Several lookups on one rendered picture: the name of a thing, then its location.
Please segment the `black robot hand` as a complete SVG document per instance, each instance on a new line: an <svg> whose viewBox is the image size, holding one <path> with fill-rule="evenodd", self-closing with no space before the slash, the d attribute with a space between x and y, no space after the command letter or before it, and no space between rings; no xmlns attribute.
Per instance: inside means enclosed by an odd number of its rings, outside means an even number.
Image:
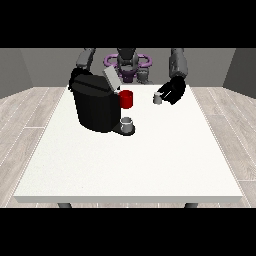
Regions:
<svg viewBox="0 0 256 256"><path fill-rule="evenodd" d="M87 69L83 69L79 67L74 68L71 72L68 89L71 89L74 83L85 85L85 82L82 81L82 78L85 78L88 75L91 75L91 72L88 71Z"/></svg>
<svg viewBox="0 0 256 256"><path fill-rule="evenodd" d="M181 76L173 77L166 82L159 90L160 97L163 101L169 102L171 105L177 103L185 93L186 84Z"/></svg>

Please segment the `pale grey machine lid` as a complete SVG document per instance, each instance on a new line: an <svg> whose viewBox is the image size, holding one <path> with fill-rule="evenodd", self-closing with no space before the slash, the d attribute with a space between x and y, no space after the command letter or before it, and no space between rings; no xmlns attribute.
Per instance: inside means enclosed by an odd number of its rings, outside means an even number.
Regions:
<svg viewBox="0 0 256 256"><path fill-rule="evenodd" d="M105 76L105 78L107 79L111 89L113 91L116 91L120 87L121 81L120 81L114 67L109 66L109 67L105 68L102 71L102 73Z"/></svg>

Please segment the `black coffee machine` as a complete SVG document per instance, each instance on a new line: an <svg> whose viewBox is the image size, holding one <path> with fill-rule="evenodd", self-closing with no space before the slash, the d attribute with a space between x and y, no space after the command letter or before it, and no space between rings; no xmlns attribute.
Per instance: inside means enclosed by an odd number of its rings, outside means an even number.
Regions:
<svg viewBox="0 0 256 256"><path fill-rule="evenodd" d="M88 75L82 78L85 85L74 83L69 89L74 96L79 122L94 132L116 132L123 136L135 133L135 126L129 133L121 131L121 110L119 93L113 91L103 76Z"/></svg>

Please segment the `small grey cup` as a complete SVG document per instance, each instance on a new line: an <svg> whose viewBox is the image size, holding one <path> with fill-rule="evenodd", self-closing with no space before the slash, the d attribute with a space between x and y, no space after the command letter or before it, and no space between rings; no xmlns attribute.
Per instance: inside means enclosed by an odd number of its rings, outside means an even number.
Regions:
<svg viewBox="0 0 256 256"><path fill-rule="evenodd" d="M124 133L129 133L133 129L133 121L130 117L123 117L120 120L121 131Z"/></svg>

